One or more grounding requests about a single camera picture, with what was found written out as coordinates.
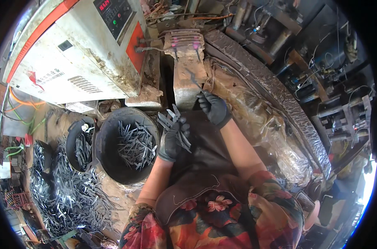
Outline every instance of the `green cable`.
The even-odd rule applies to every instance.
[[[10,97],[7,98],[7,102],[10,104],[10,107],[11,107],[11,108],[14,108],[14,107],[12,106],[12,103],[11,103],[11,101],[10,101],[9,98],[10,98]],[[33,127],[33,124],[34,124],[34,121],[35,121],[36,114],[33,116],[32,120],[31,120],[29,123],[27,123],[27,122],[22,121],[23,119],[18,115],[18,113],[16,112],[16,110],[13,110],[13,111],[14,111],[15,115],[21,120],[22,123],[24,123],[24,124],[26,124],[26,125],[29,125],[29,127],[28,127],[28,134],[29,134],[29,135],[32,135],[32,134],[36,131],[36,129],[37,129],[41,124],[43,124],[43,123],[46,121],[46,118],[43,118],[43,120],[42,120],[40,123],[38,123],[34,128],[32,128],[32,127]]]
[[[10,96],[7,98],[7,102],[10,104],[11,108],[13,109],[14,107],[12,106],[12,103],[10,101]],[[18,115],[18,113],[16,112],[16,110],[13,110],[13,111],[14,111],[15,115],[21,120],[21,122],[23,124],[26,124],[27,126],[30,126],[34,122],[34,120],[35,120],[36,115],[34,115],[33,118],[32,118],[32,120],[29,123],[27,123],[27,122],[23,121],[23,119]]]
[[[29,135],[32,135],[35,131],[36,131],[36,129],[42,124],[42,123],[44,123],[46,121],[46,118],[44,118],[40,123],[38,123],[36,126],[35,126],[35,128],[33,128],[33,130],[31,131],[31,132],[29,132]]]

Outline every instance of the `black rubber bucket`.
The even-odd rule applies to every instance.
[[[146,166],[141,171],[136,171],[126,166],[123,159],[118,154],[118,143],[120,143],[119,121],[123,126],[131,125],[130,129],[136,128],[136,122],[143,124],[148,132],[151,133],[153,139],[152,144],[159,148],[159,132],[154,122],[142,111],[133,107],[123,107],[111,113],[111,115],[103,122],[100,131],[96,136],[95,155],[99,163],[101,163],[104,171],[113,180],[124,185],[132,185],[146,179],[151,172],[152,164]]]
[[[94,119],[92,119],[91,117],[83,117],[81,120],[79,121],[75,121],[71,124],[71,126],[68,128],[68,137],[66,139],[66,156],[68,158],[68,161],[69,163],[71,164],[72,168],[76,171],[79,171],[79,172],[88,172],[89,170],[91,170],[95,164],[92,162],[93,160],[91,160],[89,162],[89,164],[87,165],[86,167],[86,170],[83,170],[81,168],[81,166],[79,165],[79,163],[77,162],[77,159],[76,159],[76,155],[75,155],[75,151],[76,151],[76,138],[77,136],[82,133],[82,125],[84,124],[89,124],[89,127],[93,127],[95,126],[94,128],[94,132],[93,132],[93,138],[92,138],[92,141],[95,141],[95,138],[96,138],[96,132],[98,131],[98,127],[96,126],[96,123],[94,122]]]

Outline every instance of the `black glove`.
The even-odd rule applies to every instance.
[[[190,135],[190,125],[186,122],[186,118],[181,117],[171,128],[161,137],[161,147],[158,150],[158,156],[169,162],[176,162],[177,155],[181,152],[182,147],[176,137],[177,132],[182,131],[185,137]]]
[[[200,107],[205,112],[209,121],[221,129],[231,119],[230,109],[220,97],[211,94],[207,90],[204,92],[205,94],[201,92],[197,95]]]

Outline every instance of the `stool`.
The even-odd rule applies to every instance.
[[[18,194],[12,194],[12,198],[14,200],[15,206],[20,208],[29,205],[32,203],[29,201],[29,193],[28,192],[22,192]]]

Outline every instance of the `white machine casing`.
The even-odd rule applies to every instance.
[[[59,3],[43,3],[23,29],[3,82],[32,32]],[[100,14],[102,4],[107,7]],[[123,12],[120,4],[128,6],[123,8],[125,17],[118,13]],[[111,24],[121,31],[113,35]],[[134,47],[147,34],[139,1],[79,0],[36,40],[8,83],[53,104],[138,96],[145,53],[136,53]]]

